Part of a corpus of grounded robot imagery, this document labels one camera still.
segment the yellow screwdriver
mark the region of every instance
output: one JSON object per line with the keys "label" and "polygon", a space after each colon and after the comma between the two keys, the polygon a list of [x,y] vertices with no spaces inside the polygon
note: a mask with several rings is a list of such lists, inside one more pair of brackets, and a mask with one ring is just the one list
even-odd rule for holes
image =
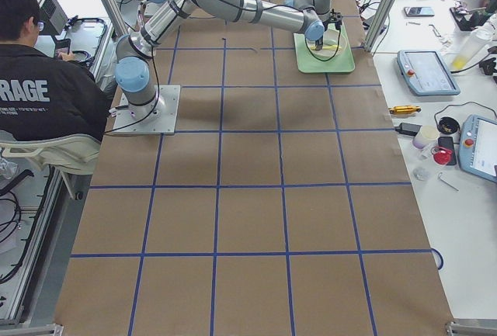
{"label": "yellow screwdriver", "polygon": [[419,106],[394,106],[388,109],[392,115],[408,115],[410,113],[418,113],[421,111]]}

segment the black t-shirt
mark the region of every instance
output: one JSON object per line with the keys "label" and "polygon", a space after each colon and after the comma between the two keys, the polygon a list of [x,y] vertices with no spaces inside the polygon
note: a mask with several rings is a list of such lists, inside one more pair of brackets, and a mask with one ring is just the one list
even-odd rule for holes
{"label": "black t-shirt", "polygon": [[108,109],[85,68],[32,47],[0,44],[0,130],[17,140],[77,133],[101,140]]}

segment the plastic bag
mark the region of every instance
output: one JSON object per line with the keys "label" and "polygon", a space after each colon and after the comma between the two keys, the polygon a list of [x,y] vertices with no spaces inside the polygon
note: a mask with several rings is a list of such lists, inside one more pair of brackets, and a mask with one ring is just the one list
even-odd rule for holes
{"label": "plastic bag", "polygon": [[16,163],[12,163],[0,156],[0,175],[11,179],[17,173],[18,165]]}

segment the black hair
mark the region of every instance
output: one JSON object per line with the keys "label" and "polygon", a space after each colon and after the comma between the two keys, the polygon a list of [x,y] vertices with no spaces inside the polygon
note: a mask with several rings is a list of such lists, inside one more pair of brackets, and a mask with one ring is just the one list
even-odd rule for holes
{"label": "black hair", "polygon": [[34,24],[40,21],[37,0],[0,0],[0,40],[19,39],[23,23],[30,17]]}

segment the hand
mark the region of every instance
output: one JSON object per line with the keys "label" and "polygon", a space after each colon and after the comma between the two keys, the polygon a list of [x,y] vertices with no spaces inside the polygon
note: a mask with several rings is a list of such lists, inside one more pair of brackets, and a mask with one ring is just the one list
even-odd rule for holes
{"label": "hand", "polygon": [[69,54],[59,52],[59,58],[67,62],[74,61],[76,59],[76,56],[72,52]]}

